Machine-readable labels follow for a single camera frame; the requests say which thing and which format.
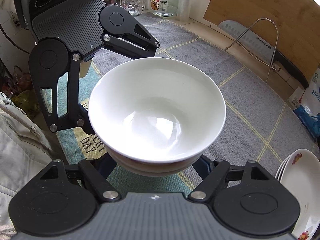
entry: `stacked plates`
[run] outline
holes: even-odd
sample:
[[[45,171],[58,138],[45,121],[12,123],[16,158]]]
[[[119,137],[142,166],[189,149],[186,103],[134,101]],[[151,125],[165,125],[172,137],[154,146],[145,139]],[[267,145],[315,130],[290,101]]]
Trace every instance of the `stacked plates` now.
[[[310,239],[320,223],[320,162],[305,149],[289,155],[280,165],[276,179],[296,197],[300,216],[292,234]]]

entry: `kitchen knife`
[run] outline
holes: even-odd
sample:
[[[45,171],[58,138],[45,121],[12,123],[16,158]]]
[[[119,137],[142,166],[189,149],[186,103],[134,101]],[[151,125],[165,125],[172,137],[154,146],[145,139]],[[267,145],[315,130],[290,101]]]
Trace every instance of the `kitchen knife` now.
[[[247,29],[242,24],[232,20],[223,21],[218,25],[218,27],[231,35],[234,39],[237,39]],[[271,63],[272,54],[275,48],[264,39],[259,37],[257,34],[255,34],[253,31],[248,30],[247,33],[239,41],[254,55],[267,62],[268,64]],[[307,88],[309,86],[307,79],[300,71],[300,69],[298,69],[277,49],[274,58],[274,62],[276,61],[280,62],[286,69],[286,71],[301,83],[303,88]]]

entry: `white ceramic bowl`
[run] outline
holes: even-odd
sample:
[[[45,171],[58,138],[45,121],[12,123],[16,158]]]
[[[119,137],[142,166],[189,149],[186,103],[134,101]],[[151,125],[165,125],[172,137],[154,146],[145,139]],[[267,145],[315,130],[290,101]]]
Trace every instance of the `white ceramic bowl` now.
[[[105,74],[89,99],[91,125],[109,154],[145,176],[192,165],[226,120],[217,85],[199,69],[168,58],[141,58]]]

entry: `bag of flour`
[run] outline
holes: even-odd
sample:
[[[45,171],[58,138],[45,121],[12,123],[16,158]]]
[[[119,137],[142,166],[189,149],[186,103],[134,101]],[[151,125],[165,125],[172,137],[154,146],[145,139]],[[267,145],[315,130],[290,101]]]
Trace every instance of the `bag of flour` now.
[[[314,139],[320,136],[320,69],[314,73],[309,87],[297,88],[289,102],[295,107],[294,113],[308,129]]]

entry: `plastic bag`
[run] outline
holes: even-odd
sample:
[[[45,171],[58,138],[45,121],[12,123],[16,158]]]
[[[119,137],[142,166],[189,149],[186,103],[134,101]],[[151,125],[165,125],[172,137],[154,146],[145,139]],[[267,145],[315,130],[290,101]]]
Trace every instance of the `plastic bag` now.
[[[294,113],[316,139],[320,136],[320,69],[314,73],[309,87],[297,88],[289,102],[295,107]]]
[[[29,119],[40,113],[40,106],[34,90],[26,90],[12,98],[12,102],[27,114]]]
[[[19,93],[33,89],[30,74],[24,73],[18,66],[14,66],[13,78],[15,79],[16,90]]]

